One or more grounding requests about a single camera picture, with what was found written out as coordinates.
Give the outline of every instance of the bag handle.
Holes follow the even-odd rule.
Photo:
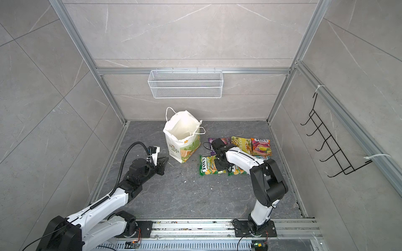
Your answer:
[[[207,132],[204,127],[198,127],[198,128],[204,129],[204,132],[203,132],[203,133],[190,133],[190,136],[191,136],[192,134],[205,134],[205,133]]]
[[[168,107],[168,108],[166,108],[166,114],[165,114],[165,117],[166,117],[166,122],[168,122],[168,109],[172,109],[172,111],[174,112],[174,114],[176,114],[177,112],[175,112],[174,110],[173,110],[173,108],[172,107]]]

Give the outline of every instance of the vertical metal post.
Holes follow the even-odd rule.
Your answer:
[[[115,111],[116,115],[120,119],[121,123],[125,124],[127,122],[127,120],[125,119],[123,112],[120,109],[120,106],[116,102],[115,97],[113,96],[112,92],[109,90],[109,87],[107,86],[106,82],[97,73],[95,62],[94,62],[91,54],[89,53],[87,47],[85,46],[84,42],[82,41],[81,36],[78,33],[77,28],[74,26],[74,23],[71,20],[71,17],[69,16],[67,9],[64,6],[63,2],[61,0],[49,0],[49,1],[50,1],[50,4],[53,6],[54,11],[56,11],[57,15],[59,16],[64,27],[66,28],[71,39],[73,40],[78,51],[80,52],[85,63],[87,64],[89,70],[92,72],[92,75],[95,77],[100,88],[102,89],[103,93],[105,94],[106,98],[108,99],[108,101],[109,101],[110,105],[112,106],[113,110]]]
[[[285,96],[285,93],[287,89],[289,88],[290,82],[292,81],[292,78],[295,73],[295,66],[297,64],[297,61],[301,61],[307,51],[308,46],[311,43],[311,40],[314,37],[314,34],[316,33],[318,26],[321,23],[322,18],[325,15],[325,12],[327,11],[329,5],[331,4],[332,0],[320,0],[317,4],[317,8],[314,11],[313,17],[311,18],[310,24],[307,27],[306,33],[304,34],[303,39],[301,40],[299,49],[296,52],[296,56],[293,59],[292,65],[291,65],[291,71],[289,76],[285,79],[283,82],[281,89],[279,90],[279,93],[275,99],[274,105],[272,106],[272,109],[268,115],[267,122],[270,124],[279,108],[279,105],[281,104],[283,97]]]

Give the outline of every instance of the metal basket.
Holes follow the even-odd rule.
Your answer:
[[[153,70],[148,78],[154,98],[220,98],[221,70]]]

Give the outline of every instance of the white zip tie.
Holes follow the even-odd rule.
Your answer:
[[[321,85],[317,85],[317,89],[316,89],[316,92],[317,92],[317,90],[319,89],[321,87]]]
[[[371,158],[374,158],[374,157],[377,157],[377,156],[388,156],[388,157],[391,157],[391,155],[389,155],[389,154],[379,153],[379,154],[374,154],[374,155],[372,155],[372,156],[366,156],[366,157],[363,157],[363,158],[365,158],[365,159],[371,159]]]

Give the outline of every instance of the white shopping bag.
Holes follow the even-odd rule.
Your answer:
[[[168,121],[168,109],[175,113]],[[201,144],[200,134],[205,134],[201,127],[202,120],[198,121],[187,110],[175,112],[173,108],[166,109],[166,124],[163,132],[166,135],[169,155],[180,163],[186,162]]]

